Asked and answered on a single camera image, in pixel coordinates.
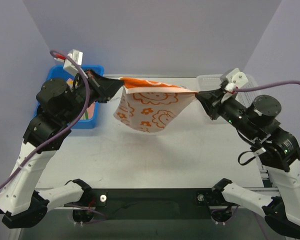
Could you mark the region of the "orange lion print towel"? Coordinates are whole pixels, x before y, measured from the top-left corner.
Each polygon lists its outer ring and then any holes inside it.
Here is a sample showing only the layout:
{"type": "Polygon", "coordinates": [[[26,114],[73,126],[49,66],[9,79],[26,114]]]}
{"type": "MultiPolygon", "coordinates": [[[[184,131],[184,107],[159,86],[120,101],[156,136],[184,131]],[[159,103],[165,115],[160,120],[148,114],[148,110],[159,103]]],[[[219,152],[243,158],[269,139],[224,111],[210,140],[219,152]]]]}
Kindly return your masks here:
{"type": "Polygon", "coordinates": [[[181,86],[132,77],[120,80],[122,94],[113,116],[136,131],[162,131],[196,100],[196,91],[181,86]]]}

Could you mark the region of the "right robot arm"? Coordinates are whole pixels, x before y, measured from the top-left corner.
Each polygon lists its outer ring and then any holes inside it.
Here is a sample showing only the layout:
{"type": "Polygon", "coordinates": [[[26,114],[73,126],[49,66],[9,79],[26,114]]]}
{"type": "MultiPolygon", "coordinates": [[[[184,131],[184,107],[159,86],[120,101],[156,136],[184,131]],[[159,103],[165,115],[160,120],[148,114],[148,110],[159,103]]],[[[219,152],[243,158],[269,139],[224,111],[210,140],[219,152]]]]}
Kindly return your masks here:
{"type": "Polygon", "coordinates": [[[300,240],[300,147],[276,119],[281,104],[270,95],[257,96],[249,107],[235,97],[224,99],[221,89],[200,91],[195,96],[212,120],[223,118],[250,146],[278,189],[279,196],[263,195],[229,179],[212,187],[229,204],[242,206],[261,216],[276,233],[300,240]]]}

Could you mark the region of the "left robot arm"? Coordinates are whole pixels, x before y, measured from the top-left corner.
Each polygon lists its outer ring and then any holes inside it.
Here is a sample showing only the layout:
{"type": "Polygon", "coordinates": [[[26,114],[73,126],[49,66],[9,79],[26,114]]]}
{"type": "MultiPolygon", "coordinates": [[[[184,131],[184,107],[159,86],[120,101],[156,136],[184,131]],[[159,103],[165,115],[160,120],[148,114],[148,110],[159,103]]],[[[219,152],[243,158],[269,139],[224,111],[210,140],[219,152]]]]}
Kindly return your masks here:
{"type": "Polygon", "coordinates": [[[77,123],[81,112],[91,104],[111,100],[124,84],[92,69],[86,70],[85,76],[86,80],[75,77],[75,88],[62,78],[49,79],[36,95],[36,115],[23,135],[11,179],[0,192],[0,215],[9,229],[34,227],[55,208],[72,203],[86,206],[93,199],[91,187],[81,179],[50,190],[36,190],[48,162],[71,133],[71,124],[77,123]]]}

